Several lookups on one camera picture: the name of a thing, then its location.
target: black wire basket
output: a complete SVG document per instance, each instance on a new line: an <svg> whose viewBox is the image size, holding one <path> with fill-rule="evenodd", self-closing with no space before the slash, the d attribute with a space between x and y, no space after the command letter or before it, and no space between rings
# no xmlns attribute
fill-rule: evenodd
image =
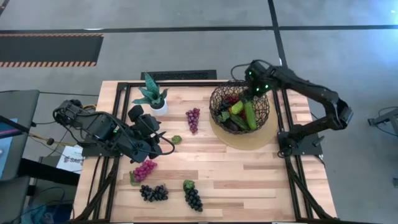
<svg viewBox="0 0 398 224"><path fill-rule="evenodd" d="M254 114L256 115L256 129L235 131L229 129L224 122L219 122L217 120L216 117L220 115L226 107L233 106L233 104L238 101L240 94L242 94L244 90L247 90L247 88L248 85L243 80L228 81L218 86L211 94L209 107L211 118L218 126L222 127L225 131L231 134L247 134L255 132L260 129L268 120L269 102L267 95L262 95L261 97L255 96L252 100Z"/></svg>

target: concrete floor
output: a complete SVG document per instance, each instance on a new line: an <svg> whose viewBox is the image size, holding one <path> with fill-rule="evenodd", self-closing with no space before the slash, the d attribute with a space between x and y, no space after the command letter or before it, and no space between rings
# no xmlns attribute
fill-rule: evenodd
<svg viewBox="0 0 398 224"><path fill-rule="evenodd" d="M394 25L394 0L278 0L280 26ZM266 0L10 0L0 30L183 26L271 26ZM381 108L398 106L398 30L281 31L287 63L297 75L337 91L354 111L344 131L325 131L326 172L343 220L396 223L398 139L369 127ZM217 69L229 78L233 65L262 58L279 63L273 31L107 33L98 65L88 68L0 68L0 91L39 89L97 95L103 80L136 80L142 71ZM36 122L64 99L96 103L96 96L41 94ZM310 102L312 112L323 115ZM391 131L389 125L381 126ZM35 133L61 138L51 124ZM49 150L29 141L24 157Z"/></svg>

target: black floor mat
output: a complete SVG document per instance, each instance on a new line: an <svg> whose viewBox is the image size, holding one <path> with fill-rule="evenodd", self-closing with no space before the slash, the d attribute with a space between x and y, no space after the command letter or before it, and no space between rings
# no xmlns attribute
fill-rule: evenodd
<svg viewBox="0 0 398 224"><path fill-rule="evenodd" d="M154 80L216 80L216 70L193 70L172 72L147 72ZM141 80L145 80L145 72L141 72Z"/></svg>
<svg viewBox="0 0 398 224"><path fill-rule="evenodd" d="M0 34L0 67L92 67L103 34Z"/></svg>

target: wooden table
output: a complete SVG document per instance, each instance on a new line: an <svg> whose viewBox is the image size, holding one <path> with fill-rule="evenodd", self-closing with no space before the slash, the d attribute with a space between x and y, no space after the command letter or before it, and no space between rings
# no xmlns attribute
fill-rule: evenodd
<svg viewBox="0 0 398 224"><path fill-rule="evenodd" d="M117 81L103 82L97 111L112 113L117 84ZM134 170L138 164L130 164L130 159L123 156L119 165L111 222L295 220L285 162L277 157L279 145L276 137L254 151L241 151L225 145L214 135L210 127L208 107L213 90L214 87L210 86L170 87L167 96L168 113L157 117L157 120L162 122L160 131L167 131L165 137L171 138L178 134L183 138L183 142L176 147L173 154L156 158L157 169L144 181L144 184L150 186L166 184L170 191L169 199L152 203L143 201L139 187L133 187L129 183L129 171ZM294 91L288 91L288 96L294 123L311 122L306 97ZM141 97L138 88L131 89L130 101ZM119 102L119 118L123 99L124 92ZM271 92L268 99L270 103L274 103ZM282 97L279 96L279 99L285 127L289 127ZM150 113L147 105L143 107L145 113ZM194 107L201 109L201 115L199 131L193 136L188 129L185 112ZM164 151L170 150L164 142L160 146ZM302 160L309 191L327 213L335 216L324 166L313 156L302 156ZM96 158L87 158L84 161L74 203L76 215L86 207L95 162ZM102 161L99 164L91 196L98 188ZM192 210L186 203L182 190L185 179L195 181L202 198L203 212ZM301 213L305 217L302 194L299 189L297 192ZM106 192L101 204L100 218L104 217L107 198Z"/></svg>

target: orange striped tape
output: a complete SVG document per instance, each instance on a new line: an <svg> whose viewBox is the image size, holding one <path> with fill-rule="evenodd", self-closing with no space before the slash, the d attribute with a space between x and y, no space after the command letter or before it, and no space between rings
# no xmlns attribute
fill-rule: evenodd
<svg viewBox="0 0 398 224"><path fill-rule="evenodd" d="M0 62L2 68L94 67L96 62Z"/></svg>
<svg viewBox="0 0 398 224"><path fill-rule="evenodd" d="M0 37L104 37L104 34L0 34Z"/></svg>

